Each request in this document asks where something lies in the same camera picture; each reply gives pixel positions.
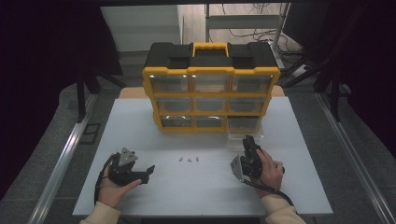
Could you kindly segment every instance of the gray floor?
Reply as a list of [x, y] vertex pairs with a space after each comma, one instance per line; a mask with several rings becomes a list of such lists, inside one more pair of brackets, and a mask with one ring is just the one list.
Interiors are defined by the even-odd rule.
[[[227, 32], [225, 31], [223, 35], [228, 37], [223, 37], [223, 39], [228, 38], [235, 42], [241, 41], [241, 43], [251, 41], [231, 37]], [[193, 39], [193, 36], [199, 35], [192, 35], [191, 31], [187, 31], [184, 39], [185, 43], [202, 41]], [[221, 35], [211, 33], [211, 36], [213, 39], [222, 39]], [[290, 45], [290, 48], [297, 50], [299, 46]], [[144, 52], [123, 52], [120, 62], [124, 76], [118, 78], [131, 86], [141, 86], [140, 74], [144, 55]], [[119, 87], [102, 78], [99, 78], [99, 81], [103, 89], [95, 103], [94, 113], [89, 120], [90, 131], [94, 130], [95, 127], [98, 128], [97, 136], [84, 134], [81, 138], [45, 223], [78, 223], [81, 220], [81, 217], [73, 217], [71, 214], [90, 169], [101, 134], [106, 127], [111, 106], [114, 99], [118, 98], [120, 94]], [[312, 89], [314, 81], [315, 77], [311, 77], [284, 91], [290, 98], [304, 140], [334, 214], [323, 217], [304, 217], [304, 219], [307, 223], [381, 223], [330, 122], [319, 105]], [[368, 172], [388, 201], [390, 209], [395, 212], [396, 173], [391, 171], [396, 168], [396, 160], [353, 112], [353, 109], [347, 104], [346, 97], [340, 98], [339, 111], [341, 123], [351, 142], [358, 150]], [[23, 167], [5, 198], [0, 202], [0, 223], [27, 223], [76, 120], [76, 87], [70, 86], [62, 92], [58, 110], [37, 145], [34, 154]]]

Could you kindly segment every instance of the desk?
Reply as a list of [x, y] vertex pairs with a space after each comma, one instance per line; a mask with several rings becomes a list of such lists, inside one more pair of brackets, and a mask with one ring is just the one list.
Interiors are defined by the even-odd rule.
[[[287, 97], [274, 97], [262, 120], [258, 142], [283, 161], [282, 190], [302, 215], [331, 214], [332, 209]], [[232, 174], [230, 162], [243, 153], [227, 147], [225, 133], [161, 133], [152, 120], [149, 99], [115, 101], [73, 215], [93, 209], [97, 176], [111, 153], [127, 147], [139, 157], [135, 171], [156, 165], [147, 185], [129, 192], [119, 205], [134, 217], [265, 216], [254, 189]]]

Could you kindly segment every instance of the forearm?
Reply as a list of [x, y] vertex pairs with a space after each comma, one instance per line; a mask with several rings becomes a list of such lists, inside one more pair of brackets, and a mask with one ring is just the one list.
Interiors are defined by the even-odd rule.
[[268, 212], [268, 217], [265, 219], [268, 224], [305, 223], [296, 214], [295, 208], [290, 206], [282, 197], [275, 194], [269, 194], [262, 197], [261, 201]]
[[93, 212], [79, 224], [116, 224], [120, 211], [103, 203], [96, 202]]

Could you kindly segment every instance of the storage organizer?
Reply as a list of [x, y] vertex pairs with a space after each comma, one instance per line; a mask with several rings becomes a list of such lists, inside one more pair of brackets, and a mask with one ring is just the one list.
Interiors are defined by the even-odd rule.
[[143, 86], [163, 132], [254, 133], [279, 75], [264, 42], [154, 43]]

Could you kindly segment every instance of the tool box handle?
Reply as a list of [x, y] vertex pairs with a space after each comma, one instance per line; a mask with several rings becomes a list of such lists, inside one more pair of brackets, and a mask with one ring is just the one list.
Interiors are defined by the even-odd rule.
[[195, 51], [197, 49], [224, 49], [225, 55], [229, 57], [227, 43], [194, 43], [192, 57], [195, 57]]

